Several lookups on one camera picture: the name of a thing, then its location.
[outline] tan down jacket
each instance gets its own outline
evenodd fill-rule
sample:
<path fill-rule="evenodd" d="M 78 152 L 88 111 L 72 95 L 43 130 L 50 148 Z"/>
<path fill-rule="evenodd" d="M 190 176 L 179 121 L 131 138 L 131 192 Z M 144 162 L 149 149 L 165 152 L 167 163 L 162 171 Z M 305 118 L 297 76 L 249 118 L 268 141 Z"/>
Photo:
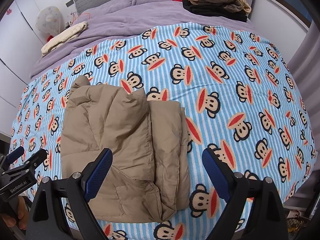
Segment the tan down jacket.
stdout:
<path fill-rule="evenodd" d="M 62 177 L 82 171 L 103 148 L 113 163 L 89 206 L 97 219 L 147 223 L 168 220 L 188 207 L 190 174 L 184 108 L 147 101 L 79 76 L 70 89 L 61 135 Z"/>

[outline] purple bedsheet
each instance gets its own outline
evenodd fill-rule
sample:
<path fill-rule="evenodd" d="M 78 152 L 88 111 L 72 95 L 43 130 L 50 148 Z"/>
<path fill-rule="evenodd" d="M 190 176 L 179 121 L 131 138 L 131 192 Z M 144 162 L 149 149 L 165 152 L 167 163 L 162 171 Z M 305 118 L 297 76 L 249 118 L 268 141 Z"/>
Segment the purple bedsheet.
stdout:
<path fill-rule="evenodd" d="M 31 69 L 30 77 L 34 80 L 44 71 L 63 64 L 79 55 L 84 49 L 93 47 L 106 39 L 134 37 L 158 25 L 194 22 L 201 25 L 222 25 L 232 30 L 255 32 L 249 20 L 244 23 L 225 17 L 195 15 L 185 10 L 182 3 L 177 1 L 158 0 L 140 5 L 134 5 L 136 4 L 134 0 L 113 0 L 110 2 L 85 11 L 90 13 L 90 19 L 81 16 L 82 18 L 80 17 L 78 21 L 87 20 L 88 28 L 78 38 L 66 42 L 38 60 Z M 115 4 L 117 11 L 110 13 L 110 9 L 114 8 Z"/>

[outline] brown window frame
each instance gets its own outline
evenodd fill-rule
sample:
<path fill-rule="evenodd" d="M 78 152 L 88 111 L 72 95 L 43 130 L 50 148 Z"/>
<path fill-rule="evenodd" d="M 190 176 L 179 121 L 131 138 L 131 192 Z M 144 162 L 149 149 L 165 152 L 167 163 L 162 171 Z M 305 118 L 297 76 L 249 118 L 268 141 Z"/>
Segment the brown window frame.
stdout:
<path fill-rule="evenodd" d="M 287 3 L 284 0 L 276 0 L 281 3 L 284 7 L 289 9 L 294 15 L 296 15 L 306 26 L 310 27 L 311 22 L 305 18 L 296 8 L 294 8 L 291 4 Z"/>

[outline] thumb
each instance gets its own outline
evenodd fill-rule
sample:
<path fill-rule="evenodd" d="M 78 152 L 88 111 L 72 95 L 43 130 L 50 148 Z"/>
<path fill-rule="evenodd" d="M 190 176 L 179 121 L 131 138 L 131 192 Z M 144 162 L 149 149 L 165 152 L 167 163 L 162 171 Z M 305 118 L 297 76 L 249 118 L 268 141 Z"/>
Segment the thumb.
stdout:
<path fill-rule="evenodd" d="M 0 214 L 7 227 L 13 227 L 16 224 L 16 220 L 7 214 Z"/>

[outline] blue textured pad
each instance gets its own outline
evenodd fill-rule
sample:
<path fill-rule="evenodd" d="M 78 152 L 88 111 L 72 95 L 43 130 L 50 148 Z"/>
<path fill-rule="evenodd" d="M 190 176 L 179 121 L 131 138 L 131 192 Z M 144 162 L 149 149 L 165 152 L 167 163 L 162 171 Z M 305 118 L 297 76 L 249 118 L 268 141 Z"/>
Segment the blue textured pad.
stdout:
<path fill-rule="evenodd" d="M 202 153 L 202 163 L 219 195 L 219 198 L 223 198 L 226 202 L 228 202 L 231 198 L 228 181 L 207 149 L 205 149 Z"/>
<path fill-rule="evenodd" d="M 7 162 L 9 164 L 14 163 L 16 160 L 18 160 L 19 157 L 21 157 L 24 154 L 24 148 L 22 146 L 15 149 L 12 153 L 7 155 Z"/>
<path fill-rule="evenodd" d="M 85 186 L 84 199 L 89 202 L 96 197 L 112 165 L 112 151 L 109 149 L 93 171 Z"/>

